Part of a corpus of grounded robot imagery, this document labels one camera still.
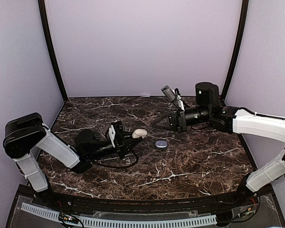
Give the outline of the beige earbud charging case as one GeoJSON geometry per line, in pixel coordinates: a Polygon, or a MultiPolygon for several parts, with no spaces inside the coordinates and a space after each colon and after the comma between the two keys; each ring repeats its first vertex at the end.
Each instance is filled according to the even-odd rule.
{"type": "Polygon", "coordinates": [[[136,129],[133,131],[132,133],[132,137],[134,139],[137,139],[137,138],[142,138],[144,139],[146,136],[147,136],[147,131],[145,129],[136,129]]]}

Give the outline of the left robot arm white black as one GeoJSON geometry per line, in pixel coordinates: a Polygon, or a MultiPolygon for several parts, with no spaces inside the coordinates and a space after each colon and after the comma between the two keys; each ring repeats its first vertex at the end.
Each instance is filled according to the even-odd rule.
{"type": "Polygon", "coordinates": [[[32,148],[47,152],[72,172],[83,173],[107,155],[115,153],[122,160],[146,136],[145,129],[127,132],[122,122],[117,121],[109,126],[106,140],[101,141],[93,131],[84,129],[75,137],[75,146],[71,146],[48,128],[39,113],[32,113],[6,124],[3,148],[39,193],[39,200],[54,207],[57,195],[49,190],[49,181],[31,154],[32,148]]]}

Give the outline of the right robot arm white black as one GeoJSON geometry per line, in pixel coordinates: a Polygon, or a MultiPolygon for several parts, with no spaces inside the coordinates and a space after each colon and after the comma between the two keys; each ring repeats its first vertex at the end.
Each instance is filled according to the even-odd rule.
{"type": "MultiPolygon", "coordinates": [[[[175,106],[162,115],[152,127],[172,132],[185,132],[189,126],[206,123],[224,133],[250,134],[270,138],[285,144],[285,117],[252,112],[245,107],[226,106],[219,95],[219,87],[210,82],[195,85],[194,108],[184,104],[177,89],[165,86],[162,92],[175,106]]],[[[248,174],[233,195],[233,202],[243,206],[251,199],[251,193],[285,175],[285,148],[265,166],[248,174]]]]}

